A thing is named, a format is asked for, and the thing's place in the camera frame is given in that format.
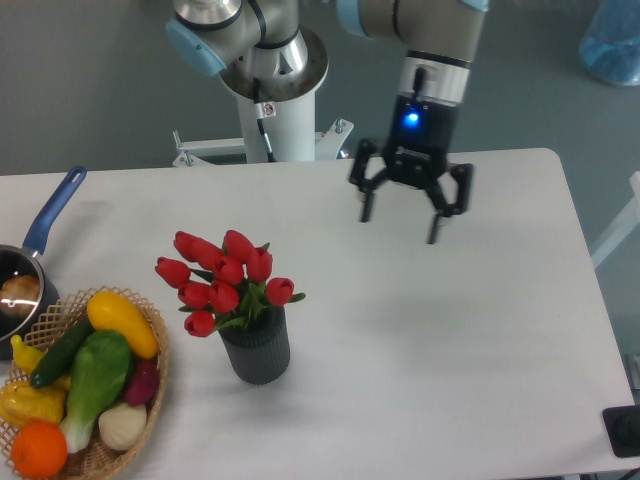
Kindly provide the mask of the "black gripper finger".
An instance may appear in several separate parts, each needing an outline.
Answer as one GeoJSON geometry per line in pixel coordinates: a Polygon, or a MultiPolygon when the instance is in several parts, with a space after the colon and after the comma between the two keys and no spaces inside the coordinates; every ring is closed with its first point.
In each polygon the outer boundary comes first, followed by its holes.
{"type": "Polygon", "coordinates": [[[437,242],[440,223],[443,219],[461,215],[469,208],[474,166],[470,163],[451,164],[448,173],[457,184],[456,198],[453,203],[446,200],[438,180],[426,189],[427,197],[434,207],[434,216],[426,241],[428,245],[434,245],[437,242]]]}
{"type": "Polygon", "coordinates": [[[376,191],[388,180],[388,172],[385,167],[371,178],[366,174],[369,161],[378,153],[379,148],[376,143],[369,139],[362,139],[358,144],[348,177],[349,183],[354,185],[361,194],[362,209],[359,217],[361,223],[370,221],[376,191]]]}

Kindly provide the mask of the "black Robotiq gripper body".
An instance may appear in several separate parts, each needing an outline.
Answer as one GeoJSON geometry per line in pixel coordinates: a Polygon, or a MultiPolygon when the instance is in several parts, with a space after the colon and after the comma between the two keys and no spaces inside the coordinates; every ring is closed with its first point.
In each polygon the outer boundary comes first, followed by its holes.
{"type": "Polygon", "coordinates": [[[447,168],[457,119],[456,106],[398,95],[382,150],[389,179],[423,190],[436,186],[447,168]]]}

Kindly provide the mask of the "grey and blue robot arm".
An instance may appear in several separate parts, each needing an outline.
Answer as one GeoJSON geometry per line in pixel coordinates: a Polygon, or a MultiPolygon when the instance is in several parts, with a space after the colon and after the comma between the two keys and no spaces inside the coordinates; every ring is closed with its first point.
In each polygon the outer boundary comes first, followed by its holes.
{"type": "MultiPolygon", "coordinates": [[[[177,1],[165,31],[198,73],[220,77],[235,96],[251,163],[321,157],[315,93],[328,72],[320,38],[299,20],[295,1],[177,1]]],[[[343,27],[407,50],[390,132],[359,142],[349,176],[368,221],[386,181],[426,193],[431,231],[468,209],[473,168],[448,158],[489,5],[485,1],[340,1],[343,27]]]]}

